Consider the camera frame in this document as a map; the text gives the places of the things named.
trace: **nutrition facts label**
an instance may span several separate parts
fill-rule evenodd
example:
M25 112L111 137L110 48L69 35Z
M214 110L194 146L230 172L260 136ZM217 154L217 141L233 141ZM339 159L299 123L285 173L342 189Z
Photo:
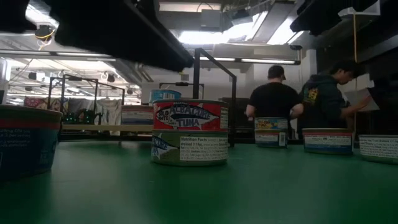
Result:
M221 107L220 129L228 129L228 108Z
M398 158L398 139L361 137L359 147L365 156Z
M180 138L181 161L217 161L227 156L228 138Z
M154 119L154 114L148 111L128 111L122 113L122 119Z
M277 142L278 135L275 134L256 134L256 141L260 142Z
M324 136L305 135L306 144L328 145L328 146L350 146L351 136Z

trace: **can lid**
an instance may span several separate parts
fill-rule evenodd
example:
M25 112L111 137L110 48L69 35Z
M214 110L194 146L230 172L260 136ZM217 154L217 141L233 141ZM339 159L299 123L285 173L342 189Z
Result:
M174 103L174 102L182 102L182 103L212 103L217 105L223 105L228 107L229 104L224 101L216 101L216 100L198 100L198 99L175 99L175 100L156 100L153 103Z
M225 134L227 131L197 131L197 130L181 130L181 129L153 129L152 133L175 133L175 134Z

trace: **black metal frame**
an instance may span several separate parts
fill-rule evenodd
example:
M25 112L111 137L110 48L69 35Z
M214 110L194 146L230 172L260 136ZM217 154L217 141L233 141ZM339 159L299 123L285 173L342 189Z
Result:
M199 80L200 80L200 55L205 56L209 59L209 61L213 62L217 67L222 69L222 71L226 72L232 78L232 97L231 97L231 104L229 106L229 116L231 117L231 124L230 124L230 133L228 138L229 145L231 147L235 146L235 135L236 135L236 128L235 128L235 107L236 107L236 75L234 75L231 71L229 71L224 65L220 64L215 58L213 58L209 53L207 53L202 48L195 49L195 61L193 63L193 91L192 91L192 98L199 99Z
M60 77L51 77L50 78L49 98L48 98L48 102L47 102L47 109L48 110L50 109L50 104L51 104L51 92L52 92L52 89L54 88L52 86L52 82L54 80L62 80L60 112L63 113L63 100L65 98L65 82L67 80L67 77L69 77L68 80L71 80L71 81L83 81L84 80L84 81L95 83L94 108L93 108L94 112L96 111L96 106L97 106L98 84L109 86L112 89L120 89L120 90L122 90L122 105L124 105L125 89L119 88L119 87L116 87L116 86L112 86L112 85L108 85L108 84L105 84L105 83L100 83L97 78L81 78L81 77L76 77L74 75L64 74L64 75L62 75L62 78L60 78Z
M178 83L159 83L159 88L162 88L162 85L175 85L177 86ZM199 84L201 86L201 98L205 98L205 84Z

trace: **white paper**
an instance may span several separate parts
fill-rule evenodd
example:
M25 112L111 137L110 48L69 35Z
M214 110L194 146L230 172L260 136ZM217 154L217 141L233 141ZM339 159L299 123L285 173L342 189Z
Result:
M371 96L369 90L367 88L358 90L358 91L349 91L346 92L345 95L347 96L347 99L351 105L356 105L358 104L361 100L365 99L368 96ZM363 109L360 111L373 111L373 110L379 110L379 106L376 104L376 102L371 100L371 102Z

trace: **black t-shirt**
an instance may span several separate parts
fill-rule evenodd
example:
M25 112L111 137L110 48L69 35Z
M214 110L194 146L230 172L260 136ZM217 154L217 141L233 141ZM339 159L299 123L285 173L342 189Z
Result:
M249 100L249 105L256 108L256 117L286 119L290 119L290 110L299 103L299 94L292 87L277 82L257 87Z

